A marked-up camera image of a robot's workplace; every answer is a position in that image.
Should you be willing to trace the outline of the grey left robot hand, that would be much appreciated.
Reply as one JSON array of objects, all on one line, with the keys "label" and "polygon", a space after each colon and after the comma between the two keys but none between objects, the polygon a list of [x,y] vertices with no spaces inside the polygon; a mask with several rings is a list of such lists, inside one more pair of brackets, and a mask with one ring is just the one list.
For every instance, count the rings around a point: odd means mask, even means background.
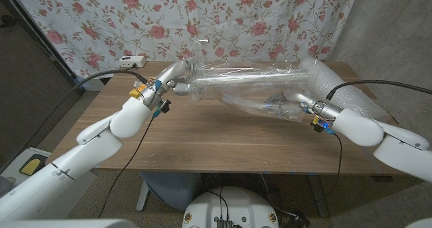
[{"label": "grey left robot hand", "polygon": [[176,95],[189,95],[192,85],[186,81],[186,76],[195,66],[195,58],[176,61],[166,67],[153,81],[145,84],[146,88],[141,92],[144,105],[153,110],[170,90]]}]

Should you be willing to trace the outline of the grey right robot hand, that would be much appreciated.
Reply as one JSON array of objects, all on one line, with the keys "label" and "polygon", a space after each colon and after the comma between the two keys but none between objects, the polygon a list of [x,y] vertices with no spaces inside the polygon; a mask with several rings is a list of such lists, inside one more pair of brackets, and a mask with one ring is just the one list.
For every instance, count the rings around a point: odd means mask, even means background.
[{"label": "grey right robot hand", "polygon": [[297,90],[284,90],[283,92],[270,96],[267,103],[293,103],[302,111],[318,115],[327,120],[335,120],[343,111],[341,107],[321,101],[315,96]]}]

